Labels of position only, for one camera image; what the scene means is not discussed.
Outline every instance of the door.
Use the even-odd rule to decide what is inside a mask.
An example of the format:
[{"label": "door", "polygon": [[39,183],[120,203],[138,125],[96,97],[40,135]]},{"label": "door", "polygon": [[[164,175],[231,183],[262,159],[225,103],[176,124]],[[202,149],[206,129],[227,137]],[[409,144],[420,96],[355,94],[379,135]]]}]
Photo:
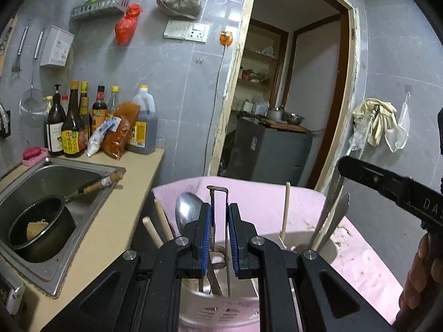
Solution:
[{"label": "door", "polygon": [[298,183],[298,186],[305,187],[322,144],[334,97],[340,21],[297,35],[294,43],[294,67],[285,110],[303,116],[303,126],[316,131]]}]

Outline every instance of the gray cabinet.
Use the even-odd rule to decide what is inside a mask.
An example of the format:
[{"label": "gray cabinet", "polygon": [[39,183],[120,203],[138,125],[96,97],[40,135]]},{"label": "gray cabinet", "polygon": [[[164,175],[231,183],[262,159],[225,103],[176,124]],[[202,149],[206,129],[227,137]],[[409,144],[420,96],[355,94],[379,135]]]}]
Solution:
[{"label": "gray cabinet", "polygon": [[254,118],[239,119],[226,177],[297,186],[312,134],[278,131]]}]

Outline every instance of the red plastic bag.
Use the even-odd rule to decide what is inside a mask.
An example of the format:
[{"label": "red plastic bag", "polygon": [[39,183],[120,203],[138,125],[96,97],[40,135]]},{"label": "red plastic bag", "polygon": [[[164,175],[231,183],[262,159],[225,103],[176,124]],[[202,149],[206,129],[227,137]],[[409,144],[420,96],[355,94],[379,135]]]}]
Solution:
[{"label": "red plastic bag", "polygon": [[138,3],[132,3],[125,15],[115,24],[115,38],[119,45],[126,45],[134,35],[138,16],[143,12]]}]

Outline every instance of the yellow bottle cap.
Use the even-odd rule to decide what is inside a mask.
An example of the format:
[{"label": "yellow bottle cap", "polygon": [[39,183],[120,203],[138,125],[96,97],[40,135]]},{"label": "yellow bottle cap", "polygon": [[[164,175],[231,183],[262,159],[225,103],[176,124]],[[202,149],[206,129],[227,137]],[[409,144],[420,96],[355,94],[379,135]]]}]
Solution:
[{"label": "yellow bottle cap", "polygon": [[71,90],[78,90],[78,80],[71,80]]}]

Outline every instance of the plastic oil jug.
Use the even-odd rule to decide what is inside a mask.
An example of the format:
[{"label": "plastic oil jug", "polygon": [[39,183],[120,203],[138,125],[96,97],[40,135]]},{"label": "plastic oil jug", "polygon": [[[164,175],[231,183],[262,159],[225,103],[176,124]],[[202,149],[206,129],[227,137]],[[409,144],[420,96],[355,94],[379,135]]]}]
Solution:
[{"label": "plastic oil jug", "polygon": [[126,149],[147,155],[156,149],[159,118],[156,114],[154,97],[148,93],[147,85],[140,85],[140,89],[132,101],[140,105],[141,110],[136,125],[132,128],[131,138],[126,145]]}]

